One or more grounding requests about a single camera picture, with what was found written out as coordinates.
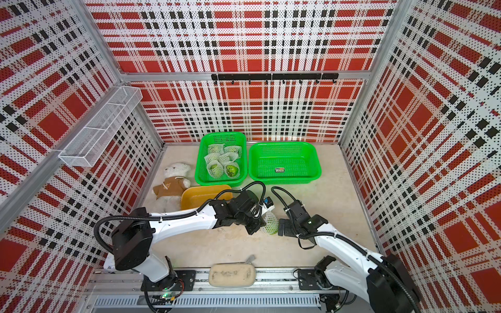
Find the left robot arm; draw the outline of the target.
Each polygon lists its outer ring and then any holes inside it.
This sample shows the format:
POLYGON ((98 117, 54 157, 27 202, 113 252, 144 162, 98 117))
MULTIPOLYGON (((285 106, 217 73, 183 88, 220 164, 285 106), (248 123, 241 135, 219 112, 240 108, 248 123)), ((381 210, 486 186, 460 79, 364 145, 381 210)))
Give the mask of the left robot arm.
POLYGON ((100 246, 114 258, 117 271, 133 270, 151 282, 174 280, 175 274, 168 257, 157 256, 152 247, 169 237, 198 230, 242 225, 249 235, 265 226, 264 214, 274 209, 266 196, 266 185, 257 196, 249 183, 241 190, 226 189, 200 207, 173 213, 149 213, 135 209, 130 215, 107 216, 97 221, 93 234, 100 246))

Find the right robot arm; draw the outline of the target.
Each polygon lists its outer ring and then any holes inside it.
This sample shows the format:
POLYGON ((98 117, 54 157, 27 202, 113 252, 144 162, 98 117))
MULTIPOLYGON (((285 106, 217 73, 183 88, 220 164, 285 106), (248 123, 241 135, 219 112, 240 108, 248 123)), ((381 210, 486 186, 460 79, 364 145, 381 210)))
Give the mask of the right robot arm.
POLYGON ((420 312, 421 293, 404 263, 359 245, 320 215, 309 215, 300 200, 279 186, 271 192, 284 206, 292 235, 334 255, 317 264, 317 282, 340 287, 365 300, 373 312, 420 312))

